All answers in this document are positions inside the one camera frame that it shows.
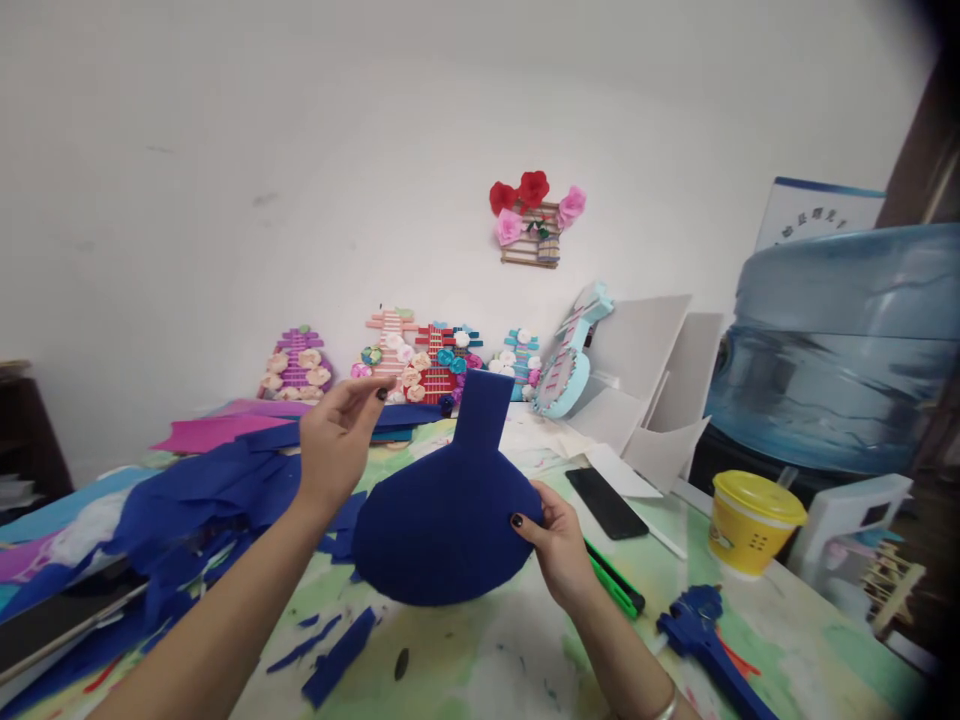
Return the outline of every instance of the blue foam vase cutout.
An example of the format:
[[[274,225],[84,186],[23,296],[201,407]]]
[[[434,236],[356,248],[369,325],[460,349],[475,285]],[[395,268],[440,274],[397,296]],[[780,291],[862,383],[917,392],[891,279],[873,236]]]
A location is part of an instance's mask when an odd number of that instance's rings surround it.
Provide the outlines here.
[[[407,605],[465,602],[512,578],[533,546],[513,513],[543,522],[540,496],[498,450],[514,380],[468,370],[453,440],[377,485],[353,537],[357,572]]]

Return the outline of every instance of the red paper flower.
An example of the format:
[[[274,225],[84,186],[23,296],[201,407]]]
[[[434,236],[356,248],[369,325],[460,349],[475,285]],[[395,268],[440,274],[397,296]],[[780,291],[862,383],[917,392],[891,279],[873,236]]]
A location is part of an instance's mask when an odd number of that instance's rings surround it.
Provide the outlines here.
[[[493,210],[493,214],[499,217],[500,211],[504,208],[513,210],[513,206],[517,204],[517,196],[517,191],[509,185],[495,182],[490,188],[490,209]]]
[[[520,199],[523,201],[523,207],[520,208],[520,214],[523,215],[528,208],[540,207],[540,203],[550,192],[550,183],[547,182],[547,174],[543,170],[537,170],[532,173],[524,173],[520,178]]]

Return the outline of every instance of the hand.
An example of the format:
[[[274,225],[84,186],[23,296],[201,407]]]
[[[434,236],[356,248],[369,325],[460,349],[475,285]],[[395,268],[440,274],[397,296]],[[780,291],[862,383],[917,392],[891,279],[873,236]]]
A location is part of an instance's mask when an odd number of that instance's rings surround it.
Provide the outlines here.
[[[300,419],[303,473],[294,504],[329,521],[360,482],[370,436],[396,378],[345,380]]]
[[[520,537],[533,543],[550,594],[572,614],[600,583],[587,554],[577,511],[552,488],[538,480],[532,484],[540,493],[544,527],[520,513],[514,514],[510,523]]]

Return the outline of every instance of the blue plastic bottle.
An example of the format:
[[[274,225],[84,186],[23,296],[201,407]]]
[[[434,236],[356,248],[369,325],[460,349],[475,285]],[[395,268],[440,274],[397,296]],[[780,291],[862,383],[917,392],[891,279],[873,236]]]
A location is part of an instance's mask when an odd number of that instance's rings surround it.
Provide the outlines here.
[[[768,248],[740,273],[707,413],[784,462],[905,470],[960,347],[960,224]]]

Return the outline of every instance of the black phone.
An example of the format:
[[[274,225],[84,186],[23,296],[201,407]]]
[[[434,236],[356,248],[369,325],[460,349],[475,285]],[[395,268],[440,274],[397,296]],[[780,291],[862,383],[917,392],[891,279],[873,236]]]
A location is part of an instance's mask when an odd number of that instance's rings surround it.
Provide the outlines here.
[[[567,477],[611,540],[642,537],[650,532],[640,516],[593,468],[568,470]]]

